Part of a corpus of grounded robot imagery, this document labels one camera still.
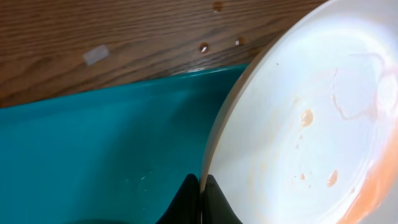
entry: white plate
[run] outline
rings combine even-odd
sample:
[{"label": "white plate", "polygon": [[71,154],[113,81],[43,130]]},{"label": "white plate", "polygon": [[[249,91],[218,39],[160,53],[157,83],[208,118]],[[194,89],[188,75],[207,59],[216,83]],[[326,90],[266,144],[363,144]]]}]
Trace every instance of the white plate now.
[{"label": "white plate", "polygon": [[235,84],[203,179],[215,177],[243,223],[398,222],[397,9],[327,2]]}]

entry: wood grain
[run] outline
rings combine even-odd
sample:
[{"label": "wood grain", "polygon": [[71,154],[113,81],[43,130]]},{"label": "wood grain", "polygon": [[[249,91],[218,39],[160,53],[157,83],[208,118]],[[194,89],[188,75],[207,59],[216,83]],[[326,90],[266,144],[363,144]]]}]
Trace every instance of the wood grain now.
[{"label": "wood grain", "polygon": [[[323,2],[227,0],[214,13],[209,0],[4,0],[0,107],[249,63]],[[103,44],[110,56],[88,66],[83,54]]]}]

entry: wooden table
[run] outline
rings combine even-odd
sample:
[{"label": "wooden table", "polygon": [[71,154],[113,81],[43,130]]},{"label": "wooden table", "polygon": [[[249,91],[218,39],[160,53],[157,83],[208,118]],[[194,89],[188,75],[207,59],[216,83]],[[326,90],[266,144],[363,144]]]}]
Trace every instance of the wooden table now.
[{"label": "wooden table", "polygon": [[[249,63],[323,2],[4,0],[0,107]],[[100,45],[109,55],[88,65],[83,55]]]}]

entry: teal tray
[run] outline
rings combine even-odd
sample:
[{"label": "teal tray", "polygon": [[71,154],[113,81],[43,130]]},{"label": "teal tray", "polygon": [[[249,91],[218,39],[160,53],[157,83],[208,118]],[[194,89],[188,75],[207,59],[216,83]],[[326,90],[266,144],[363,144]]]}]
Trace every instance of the teal tray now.
[{"label": "teal tray", "polygon": [[245,68],[0,110],[0,223],[155,223],[185,176],[200,175],[211,126]]}]

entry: tape piece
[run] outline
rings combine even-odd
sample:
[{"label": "tape piece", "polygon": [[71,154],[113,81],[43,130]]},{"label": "tape piece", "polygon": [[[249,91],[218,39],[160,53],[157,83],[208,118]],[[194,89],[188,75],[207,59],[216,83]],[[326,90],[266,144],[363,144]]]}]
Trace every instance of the tape piece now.
[{"label": "tape piece", "polygon": [[92,65],[99,60],[102,60],[109,56],[109,50],[105,45],[100,45],[93,50],[85,53],[83,55],[83,58],[85,59],[85,62],[87,65]]}]

